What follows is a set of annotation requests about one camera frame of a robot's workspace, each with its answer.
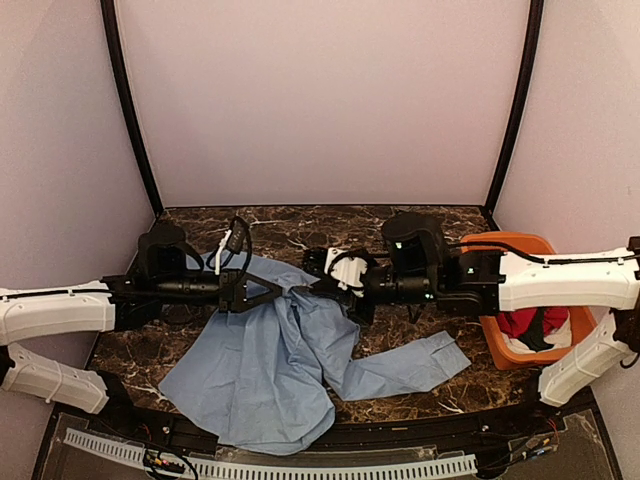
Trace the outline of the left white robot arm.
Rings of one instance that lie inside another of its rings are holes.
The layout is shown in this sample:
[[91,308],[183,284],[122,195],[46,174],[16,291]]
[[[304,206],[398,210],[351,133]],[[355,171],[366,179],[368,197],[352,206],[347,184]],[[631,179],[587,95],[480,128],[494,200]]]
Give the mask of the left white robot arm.
[[1,387],[101,415],[120,436],[141,427],[140,412],[120,379],[37,355],[20,341],[73,332],[131,331],[167,305],[214,306],[243,313],[282,295],[281,286],[249,271],[248,224],[232,220],[217,252],[204,260],[183,229],[158,224],[138,239],[137,265],[126,275],[68,287],[1,292]]

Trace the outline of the light blue shirt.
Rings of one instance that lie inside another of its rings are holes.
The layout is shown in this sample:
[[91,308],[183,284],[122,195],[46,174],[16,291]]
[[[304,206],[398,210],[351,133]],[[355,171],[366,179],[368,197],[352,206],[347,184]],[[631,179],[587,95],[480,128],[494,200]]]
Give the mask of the light blue shirt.
[[249,271],[286,294],[241,314],[215,313],[159,383],[182,415],[225,445],[291,455],[333,425],[331,392],[343,401],[429,392],[470,365],[445,331],[353,359],[359,326],[337,302],[298,290],[315,277],[260,256]]

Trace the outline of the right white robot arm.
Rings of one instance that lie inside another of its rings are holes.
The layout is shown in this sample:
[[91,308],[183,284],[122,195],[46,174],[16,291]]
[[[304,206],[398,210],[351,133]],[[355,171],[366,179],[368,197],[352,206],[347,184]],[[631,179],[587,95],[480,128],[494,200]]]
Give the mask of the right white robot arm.
[[400,212],[381,228],[381,254],[363,248],[307,250],[303,268],[318,277],[310,290],[334,298],[369,324],[378,305],[434,303],[459,316],[495,316],[540,307],[607,307],[601,322],[567,354],[545,367],[538,395],[510,413],[521,434],[534,432],[549,405],[579,390],[639,351],[639,239],[610,251],[534,255],[496,240],[446,241],[439,221]]

